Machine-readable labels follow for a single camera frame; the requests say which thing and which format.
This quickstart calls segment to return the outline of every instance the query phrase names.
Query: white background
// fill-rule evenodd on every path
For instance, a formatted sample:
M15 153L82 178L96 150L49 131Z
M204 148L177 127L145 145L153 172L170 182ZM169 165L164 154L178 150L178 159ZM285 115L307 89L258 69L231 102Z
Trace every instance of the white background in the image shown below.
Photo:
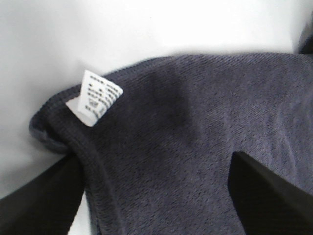
M84 69L102 75L179 53L293 53L312 11L313 0L0 0L0 198L61 158L30 137L28 122ZM70 234L88 233L84 198Z

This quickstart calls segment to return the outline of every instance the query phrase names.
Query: knit fabric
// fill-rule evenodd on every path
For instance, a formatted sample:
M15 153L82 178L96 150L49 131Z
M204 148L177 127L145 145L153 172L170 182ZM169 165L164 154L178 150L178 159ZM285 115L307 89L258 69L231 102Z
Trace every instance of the knit fabric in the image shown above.
M227 190L232 153L244 151L313 195L313 58L184 55L105 77L123 95L93 127L52 97L30 131L74 151L102 235L242 235Z

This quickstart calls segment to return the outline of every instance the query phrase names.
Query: gray fabric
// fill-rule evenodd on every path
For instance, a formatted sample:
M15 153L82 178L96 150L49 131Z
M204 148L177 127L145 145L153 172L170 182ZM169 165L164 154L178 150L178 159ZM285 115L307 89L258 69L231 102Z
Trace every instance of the gray fabric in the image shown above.
M124 94L93 128L64 104L79 86L30 124L79 157L103 235L244 234L227 191L234 151L313 195L311 56L186 55L105 77Z

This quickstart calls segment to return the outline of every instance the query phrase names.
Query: black object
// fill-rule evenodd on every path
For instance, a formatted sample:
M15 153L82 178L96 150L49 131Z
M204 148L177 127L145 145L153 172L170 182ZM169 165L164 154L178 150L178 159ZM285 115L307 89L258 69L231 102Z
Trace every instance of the black object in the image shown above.
M228 190L247 235L313 234L313 197L246 153L232 156Z
M67 155L0 200L1 235L66 235L84 192L82 167Z

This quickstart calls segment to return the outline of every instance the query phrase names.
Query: white label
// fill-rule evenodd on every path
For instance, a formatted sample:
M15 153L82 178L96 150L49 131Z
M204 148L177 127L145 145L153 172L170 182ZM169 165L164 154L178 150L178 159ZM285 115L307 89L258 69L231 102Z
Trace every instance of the white label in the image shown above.
M80 96L66 105L87 126L94 126L123 94L122 88L111 81L85 70Z

